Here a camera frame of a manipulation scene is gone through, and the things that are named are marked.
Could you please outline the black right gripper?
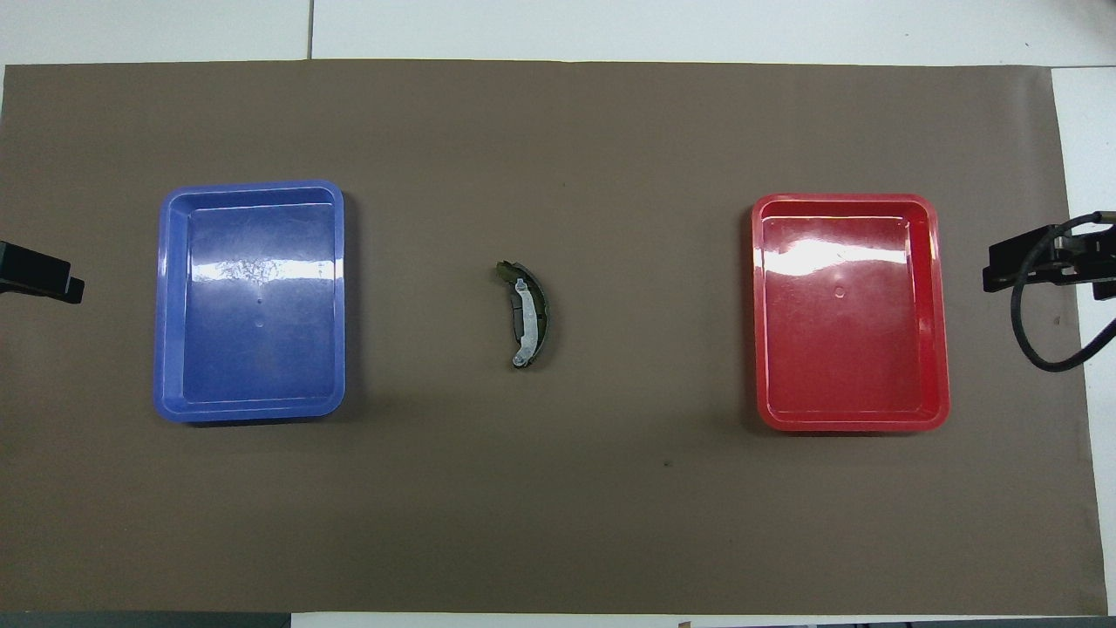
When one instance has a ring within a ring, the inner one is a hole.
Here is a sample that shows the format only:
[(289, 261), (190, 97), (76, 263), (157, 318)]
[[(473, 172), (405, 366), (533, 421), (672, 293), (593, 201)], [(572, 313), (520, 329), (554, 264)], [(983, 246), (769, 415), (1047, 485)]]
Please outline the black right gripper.
[[(1058, 250), (1065, 253), (1071, 283), (1090, 283), (1096, 301), (1109, 301), (1115, 298), (1115, 220), (1085, 220), (1084, 225), (1106, 228), (1081, 235), (1074, 235), (1075, 228), (1068, 228), (1058, 236)], [(1041, 248), (1031, 265), (1024, 267), (1024, 258), (1054, 229), (1036, 228), (989, 247), (989, 263), (983, 270), (984, 293), (1011, 289), (1021, 276), (1024, 283), (1054, 283), (1060, 277), (1060, 254), (1052, 240)]]

